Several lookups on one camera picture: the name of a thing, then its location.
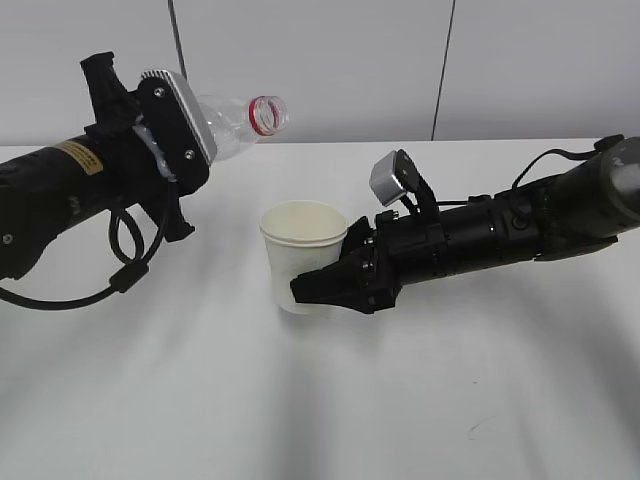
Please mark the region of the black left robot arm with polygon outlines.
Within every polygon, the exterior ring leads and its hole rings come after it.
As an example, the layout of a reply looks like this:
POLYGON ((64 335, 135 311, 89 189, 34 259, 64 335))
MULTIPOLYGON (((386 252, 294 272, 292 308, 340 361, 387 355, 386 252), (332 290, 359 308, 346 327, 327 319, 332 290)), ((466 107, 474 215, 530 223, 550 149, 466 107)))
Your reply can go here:
POLYGON ((194 231, 179 200, 207 182, 217 147, 186 79, 150 69, 128 90, 113 53, 80 65, 94 123, 1 165, 4 279, 22 278, 60 234, 105 210, 140 206, 168 242, 194 231))

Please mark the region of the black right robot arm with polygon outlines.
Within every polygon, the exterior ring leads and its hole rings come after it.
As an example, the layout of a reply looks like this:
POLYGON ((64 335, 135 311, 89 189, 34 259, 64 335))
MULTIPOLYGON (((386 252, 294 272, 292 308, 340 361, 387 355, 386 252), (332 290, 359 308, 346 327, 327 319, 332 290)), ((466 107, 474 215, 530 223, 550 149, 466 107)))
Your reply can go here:
POLYGON ((295 277, 302 304, 373 314, 395 306, 406 285, 526 261, 551 262, 591 254, 639 226, 639 140, 605 137, 592 150, 553 154, 576 162, 557 175, 495 195, 439 201, 402 149, 378 161, 370 188, 388 207, 347 230, 339 258, 295 277))

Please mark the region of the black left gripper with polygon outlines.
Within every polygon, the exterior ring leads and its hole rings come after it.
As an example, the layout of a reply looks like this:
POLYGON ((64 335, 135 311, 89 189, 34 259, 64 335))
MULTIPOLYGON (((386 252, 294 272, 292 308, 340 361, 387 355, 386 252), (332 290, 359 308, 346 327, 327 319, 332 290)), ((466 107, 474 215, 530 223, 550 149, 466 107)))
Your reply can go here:
POLYGON ((209 179, 209 171, 190 169, 176 176, 144 116, 139 89, 129 91, 114 69, 114 54, 94 54, 80 62, 94 111, 87 136, 100 146, 116 172, 119 184, 162 230, 164 239, 185 239, 195 228, 184 218, 180 198, 195 193, 209 179))

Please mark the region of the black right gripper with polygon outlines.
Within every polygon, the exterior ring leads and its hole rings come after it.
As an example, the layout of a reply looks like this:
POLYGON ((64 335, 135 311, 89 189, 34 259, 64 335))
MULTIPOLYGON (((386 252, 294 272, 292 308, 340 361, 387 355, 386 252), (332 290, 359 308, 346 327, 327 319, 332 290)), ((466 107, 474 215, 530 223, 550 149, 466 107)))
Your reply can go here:
POLYGON ((443 214, 382 212, 371 227, 356 220, 342 241, 341 260, 290 282, 297 303, 344 307, 364 314, 390 309, 406 285, 445 276, 443 214))

